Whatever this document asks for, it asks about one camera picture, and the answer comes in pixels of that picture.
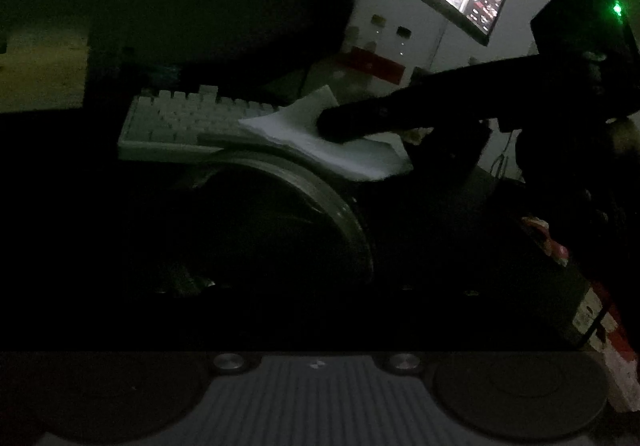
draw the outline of dark table surface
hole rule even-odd
[[[118,161],[117,125],[83,110],[0,116],[9,349],[566,346],[552,328],[570,323],[586,282],[490,207],[496,182],[480,169],[362,188],[386,246],[372,285],[313,297],[132,293],[124,220],[184,166]]]

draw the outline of white logo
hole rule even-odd
[[[323,360],[315,360],[314,362],[309,363],[311,368],[318,370],[319,368],[323,368],[326,366],[326,363]]]

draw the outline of white keyboard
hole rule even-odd
[[[260,143],[238,120],[279,107],[217,95],[218,87],[202,85],[198,93],[161,90],[157,97],[135,97],[118,140],[118,157],[192,163],[234,143]]]

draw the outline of white cloth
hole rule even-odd
[[[239,122],[269,142],[294,148],[354,181],[382,180],[413,169],[402,140],[395,133],[370,135],[343,144],[322,139],[316,120],[322,110],[334,106],[338,106],[334,94],[323,86],[276,113]]]

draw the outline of ribbed surface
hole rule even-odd
[[[569,444],[592,444],[585,440],[578,438]],[[69,443],[47,435],[38,444]],[[465,430],[442,413],[418,379],[382,372],[369,356],[267,356],[252,372],[213,381],[201,403],[178,424],[128,444],[488,446],[500,443]]]

